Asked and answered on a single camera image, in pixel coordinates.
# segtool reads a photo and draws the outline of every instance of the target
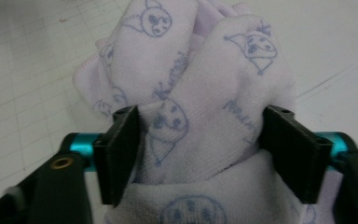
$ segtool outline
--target towel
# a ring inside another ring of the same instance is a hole
[[[295,82],[270,24],[246,4],[131,0],[96,46],[76,88],[109,122],[138,105],[143,132],[105,223],[332,220],[323,211],[336,194],[327,206],[304,206],[258,146],[267,105],[295,110]]]
[[[231,8],[218,1],[131,1],[73,83],[112,122],[112,113],[123,107],[165,99],[214,26],[225,16],[246,13],[245,4]]]

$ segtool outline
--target fabric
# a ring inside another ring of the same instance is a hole
[[[316,204],[308,204],[303,210],[301,224],[335,223],[333,206],[342,182],[342,173],[327,171]]]
[[[311,212],[330,207],[334,188],[324,204],[304,206],[258,147],[264,108],[294,111],[295,82],[270,25],[246,4],[132,0],[96,46],[76,88],[110,122],[138,105],[143,132],[105,223],[331,221]]]

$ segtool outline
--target brass insert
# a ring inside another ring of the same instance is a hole
[[[57,159],[50,165],[50,167],[53,170],[60,170],[67,166],[72,165],[72,163],[74,163],[74,159],[66,157],[66,158]]]

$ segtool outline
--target cartoon character print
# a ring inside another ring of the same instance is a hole
[[[257,128],[249,116],[243,113],[243,109],[237,104],[237,100],[228,101],[223,109],[233,115],[246,128],[246,136],[242,138],[242,141],[251,146],[257,138]]]
[[[313,205],[308,205],[307,206],[307,214],[305,216],[305,220],[304,220],[303,224],[315,224],[316,217],[317,217],[317,213],[316,213],[315,207]]]
[[[271,36],[271,31],[270,31],[271,25],[269,25],[265,21],[260,21],[260,22],[261,22],[261,26],[257,27],[256,30],[260,33]]]
[[[185,196],[170,202],[160,214],[160,224],[225,224],[226,213],[215,200],[206,196]]]
[[[258,75],[263,75],[278,55],[272,42],[262,35],[237,34],[224,39],[240,48],[245,58],[255,65]]]
[[[188,132],[185,111],[174,100],[167,99],[161,106],[147,135],[148,145],[156,159],[156,166],[170,154],[175,144]]]
[[[97,101],[92,108],[97,111],[100,111],[107,118],[112,117],[112,114],[113,114],[112,106],[103,100]]]
[[[122,25],[151,37],[162,37],[172,26],[170,14],[156,0],[145,0],[145,6],[140,15],[129,16]]]
[[[113,100],[116,104],[118,104],[117,108],[124,108],[126,107],[129,103],[127,101],[127,96],[124,93],[124,91],[115,85],[112,85],[112,92],[113,92]]]
[[[105,61],[105,63],[110,66],[112,64],[113,61],[113,53],[114,53],[114,48],[113,48],[113,44],[107,45],[105,46],[103,49],[101,49],[100,51],[100,56],[103,58],[103,60]]]
[[[107,213],[105,214],[103,219],[105,224],[113,224],[113,222],[110,220],[110,216],[108,216]]]
[[[178,54],[179,58],[175,60],[173,67],[170,69],[170,80],[166,85],[159,82],[158,87],[153,90],[152,98],[157,97],[160,100],[167,99],[176,81],[185,72],[188,64],[187,55],[181,51],[179,51]]]

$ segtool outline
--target brass screw hole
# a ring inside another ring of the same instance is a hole
[[[50,165],[50,167],[53,170],[60,170],[72,165],[72,163],[74,163],[74,159],[66,157],[66,158],[57,159]]]

